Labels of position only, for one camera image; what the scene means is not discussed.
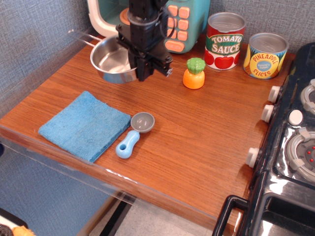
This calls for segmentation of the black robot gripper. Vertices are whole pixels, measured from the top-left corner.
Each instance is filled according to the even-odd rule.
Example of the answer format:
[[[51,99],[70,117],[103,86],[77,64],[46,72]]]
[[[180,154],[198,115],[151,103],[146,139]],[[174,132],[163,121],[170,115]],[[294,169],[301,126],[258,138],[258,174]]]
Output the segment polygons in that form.
[[[150,22],[130,22],[130,25],[117,25],[117,42],[128,51],[131,69],[136,69],[137,78],[143,82],[157,70],[164,76],[172,74],[170,66],[172,56],[165,47],[167,36],[167,20],[165,14]]]

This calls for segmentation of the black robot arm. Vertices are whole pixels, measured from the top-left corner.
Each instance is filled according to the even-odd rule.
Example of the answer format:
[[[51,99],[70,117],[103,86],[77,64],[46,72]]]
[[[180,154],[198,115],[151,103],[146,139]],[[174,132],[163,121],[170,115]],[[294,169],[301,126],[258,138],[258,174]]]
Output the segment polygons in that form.
[[[173,58],[165,46],[170,13],[165,0],[130,0],[127,19],[129,25],[117,25],[117,42],[128,51],[131,69],[139,81],[159,71],[172,73]]]

